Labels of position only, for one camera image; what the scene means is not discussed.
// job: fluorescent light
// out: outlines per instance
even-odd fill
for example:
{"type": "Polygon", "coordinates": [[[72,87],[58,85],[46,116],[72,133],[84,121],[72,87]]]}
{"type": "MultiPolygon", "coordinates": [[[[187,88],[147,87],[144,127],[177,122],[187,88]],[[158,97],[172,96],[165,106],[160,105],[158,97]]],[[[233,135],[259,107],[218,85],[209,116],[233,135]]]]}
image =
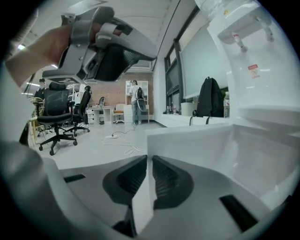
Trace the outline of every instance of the fluorescent light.
{"type": "Polygon", "coordinates": [[[38,84],[35,84],[35,83],[29,83],[29,82],[27,82],[27,84],[30,84],[30,85],[39,87],[39,85],[38,85],[38,84]]]}
{"type": "Polygon", "coordinates": [[[18,48],[19,48],[20,50],[22,50],[22,49],[24,49],[24,48],[25,48],[25,46],[24,46],[24,45],[22,45],[22,44],[20,44],[20,45],[18,45],[18,48]]]}

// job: white floor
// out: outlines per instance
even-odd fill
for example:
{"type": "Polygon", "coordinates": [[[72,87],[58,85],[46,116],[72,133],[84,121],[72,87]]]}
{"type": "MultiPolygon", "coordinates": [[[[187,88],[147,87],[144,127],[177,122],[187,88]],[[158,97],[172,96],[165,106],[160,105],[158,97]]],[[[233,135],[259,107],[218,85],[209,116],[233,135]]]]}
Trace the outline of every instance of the white floor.
{"type": "MultiPolygon", "coordinates": [[[[144,123],[136,126],[134,131],[129,131],[126,135],[123,133],[116,134],[146,151],[146,132],[155,128],[160,128],[160,126],[154,122],[150,124],[144,123]]],[[[49,154],[51,143],[43,145],[42,151],[38,150],[39,145],[36,145],[35,148],[42,157],[54,159],[59,169],[110,163],[123,158],[145,154],[144,152],[134,151],[129,156],[126,156],[125,152],[131,149],[130,146],[111,146],[101,143],[103,139],[104,143],[127,145],[129,143],[121,139],[105,139],[105,136],[112,135],[115,131],[126,132],[130,129],[134,129],[132,125],[119,123],[117,125],[92,126],[89,133],[79,130],[76,137],[78,145],[74,146],[73,141],[61,140],[54,147],[54,156],[50,156],[49,154]]],[[[54,135],[55,133],[47,134],[46,138],[48,139],[54,135]]],[[[44,137],[40,136],[37,138],[37,143],[41,143],[44,140],[44,137]]]]}

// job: bottle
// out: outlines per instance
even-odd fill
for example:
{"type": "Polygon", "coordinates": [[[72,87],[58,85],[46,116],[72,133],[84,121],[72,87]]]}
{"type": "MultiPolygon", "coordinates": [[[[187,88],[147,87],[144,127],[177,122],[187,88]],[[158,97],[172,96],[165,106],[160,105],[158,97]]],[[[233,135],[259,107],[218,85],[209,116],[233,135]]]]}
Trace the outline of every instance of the bottle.
{"type": "Polygon", "coordinates": [[[229,118],[229,115],[230,115],[229,92],[226,92],[224,98],[224,117],[229,118]]]}

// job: window frame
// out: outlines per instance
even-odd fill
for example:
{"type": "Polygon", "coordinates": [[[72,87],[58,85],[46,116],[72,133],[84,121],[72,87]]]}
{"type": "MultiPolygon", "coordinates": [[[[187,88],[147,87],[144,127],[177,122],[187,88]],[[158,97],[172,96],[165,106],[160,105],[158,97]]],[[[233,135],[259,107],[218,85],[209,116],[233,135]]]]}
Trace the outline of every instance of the window frame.
{"type": "Polygon", "coordinates": [[[198,14],[200,11],[199,7],[196,6],[185,23],[183,24],[182,28],[180,29],[177,37],[173,40],[173,44],[170,47],[170,50],[168,54],[165,57],[165,96],[166,96],[166,107],[170,106],[170,98],[173,97],[173,95],[179,93],[179,101],[180,101],[180,106],[176,106],[177,109],[179,110],[179,113],[181,114],[181,103],[185,102],[185,99],[183,98],[183,76],[182,76],[182,65],[181,65],[181,59],[180,59],[180,44],[179,44],[179,39],[182,37],[183,33],[186,31],[192,20],[195,18],[195,16],[198,14]],[[170,55],[175,50],[176,58],[175,60],[171,63],[170,61],[170,55]],[[177,64],[177,70],[178,70],[178,79],[179,79],[179,84],[172,88],[172,90],[168,91],[167,90],[167,77],[168,73],[174,66],[174,64],[177,64]]]}

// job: ceiling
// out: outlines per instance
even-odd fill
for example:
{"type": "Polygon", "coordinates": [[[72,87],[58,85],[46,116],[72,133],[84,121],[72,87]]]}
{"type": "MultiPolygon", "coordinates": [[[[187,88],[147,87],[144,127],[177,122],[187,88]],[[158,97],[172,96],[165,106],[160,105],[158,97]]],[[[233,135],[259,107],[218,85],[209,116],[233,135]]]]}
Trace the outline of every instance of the ceiling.
{"type": "MultiPolygon", "coordinates": [[[[52,28],[61,26],[61,12],[82,0],[47,0],[39,8],[38,19],[24,40],[30,45],[38,37],[52,28]]],[[[89,3],[101,3],[115,11],[115,17],[129,23],[148,37],[159,49],[169,21],[179,0],[85,0],[89,3]]],[[[145,67],[141,61],[137,65],[145,67]]],[[[37,72],[34,83],[38,84],[42,71],[54,69],[49,66],[37,72]]]]}

